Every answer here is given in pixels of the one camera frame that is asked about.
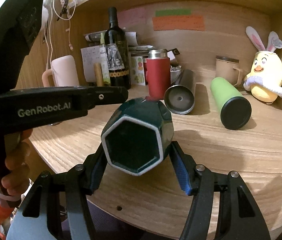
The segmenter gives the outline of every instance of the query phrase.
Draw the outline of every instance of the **metal pivot screw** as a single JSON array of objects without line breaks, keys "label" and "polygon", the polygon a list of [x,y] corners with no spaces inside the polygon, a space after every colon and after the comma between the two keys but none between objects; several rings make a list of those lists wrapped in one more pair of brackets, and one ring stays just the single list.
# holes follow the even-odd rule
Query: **metal pivot screw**
[{"label": "metal pivot screw", "polygon": [[42,178],[45,178],[45,177],[47,177],[49,175],[49,172],[48,171],[43,171],[42,173],[41,173],[41,177]]},{"label": "metal pivot screw", "polygon": [[237,173],[236,171],[231,171],[231,176],[234,177],[234,178],[237,178],[239,177],[239,173]]},{"label": "metal pivot screw", "polygon": [[82,171],[83,168],[84,168],[83,164],[78,164],[78,165],[75,166],[76,171]]},{"label": "metal pivot screw", "polygon": [[204,171],[205,167],[202,165],[202,164],[198,164],[196,167],[195,167],[198,171]]}]

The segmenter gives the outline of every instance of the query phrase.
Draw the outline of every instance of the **pink bunny ear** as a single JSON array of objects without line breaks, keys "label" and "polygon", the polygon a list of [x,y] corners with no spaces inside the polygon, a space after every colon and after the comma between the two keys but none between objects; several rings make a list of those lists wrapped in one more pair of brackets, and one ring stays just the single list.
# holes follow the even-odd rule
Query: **pink bunny ear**
[{"label": "pink bunny ear", "polygon": [[252,43],[254,44],[254,46],[259,50],[265,50],[265,46],[262,43],[262,40],[259,36],[259,34],[257,33],[257,31],[252,28],[251,26],[248,26],[245,30],[247,36],[249,37],[250,41],[252,41]]},{"label": "pink bunny ear", "polygon": [[276,50],[276,47],[273,46],[273,40],[279,40],[279,36],[276,32],[270,32],[269,34],[268,46],[266,47],[267,51],[274,52]]}]

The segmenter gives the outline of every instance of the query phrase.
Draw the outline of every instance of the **wooden wall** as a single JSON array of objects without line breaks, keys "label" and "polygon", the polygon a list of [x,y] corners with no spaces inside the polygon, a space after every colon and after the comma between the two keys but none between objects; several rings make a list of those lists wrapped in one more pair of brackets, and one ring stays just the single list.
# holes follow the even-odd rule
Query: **wooden wall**
[{"label": "wooden wall", "polygon": [[[246,36],[246,27],[254,26],[263,40],[267,40],[271,31],[267,14],[232,4],[185,1],[151,4],[145,8],[146,25],[139,24],[127,30],[136,31],[144,44],[158,49],[178,48],[179,63],[197,72],[199,81],[204,78],[204,72],[215,71],[217,55],[239,59],[240,67],[249,73],[257,49]],[[206,31],[153,31],[155,11],[174,8],[190,8],[192,14],[203,15]]]},{"label": "wooden wall", "polygon": [[[97,13],[85,13],[76,11],[71,19],[70,40],[73,45],[73,51],[69,47],[68,32],[69,21],[59,20],[53,12],[53,21],[51,25],[51,39],[53,44],[52,60],[66,55],[72,55],[77,67],[78,78],[80,85],[86,85],[83,73],[83,63],[81,57],[81,48],[87,47],[87,42],[83,36],[85,33],[99,31],[102,27],[104,16]],[[42,87],[41,76],[46,69],[47,62],[47,46],[43,43],[44,33],[39,33],[30,54],[25,58],[16,89]],[[53,86],[53,80],[50,80],[50,85]]]}]

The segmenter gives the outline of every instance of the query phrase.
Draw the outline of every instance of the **black bottle cap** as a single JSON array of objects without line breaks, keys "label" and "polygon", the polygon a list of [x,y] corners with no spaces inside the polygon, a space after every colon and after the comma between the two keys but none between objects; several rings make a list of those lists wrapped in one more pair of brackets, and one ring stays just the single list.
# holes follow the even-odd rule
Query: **black bottle cap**
[{"label": "black bottle cap", "polygon": [[108,9],[108,13],[109,13],[109,22],[110,23],[118,22],[118,16],[117,16],[117,9],[116,9],[116,7],[110,7]]},{"label": "black bottle cap", "polygon": [[238,130],[250,120],[251,104],[244,97],[230,98],[221,109],[221,122],[225,128]]}]

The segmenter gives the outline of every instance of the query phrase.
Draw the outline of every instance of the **beige mug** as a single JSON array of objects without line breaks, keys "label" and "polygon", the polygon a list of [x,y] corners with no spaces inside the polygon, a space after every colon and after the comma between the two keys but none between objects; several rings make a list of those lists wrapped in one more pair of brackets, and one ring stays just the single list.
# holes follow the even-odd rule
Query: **beige mug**
[{"label": "beige mug", "polygon": [[229,57],[216,57],[216,77],[226,79],[233,86],[241,84],[243,79],[243,71],[239,68],[239,60]]},{"label": "beige mug", "polygon": [[48,77],[52,75],[56,87],[75,87],[79,86],[77,69],[74,58],[71,55],[56,58],[51,62],[51,68],[42,75],[44,87],[49,87]]}]

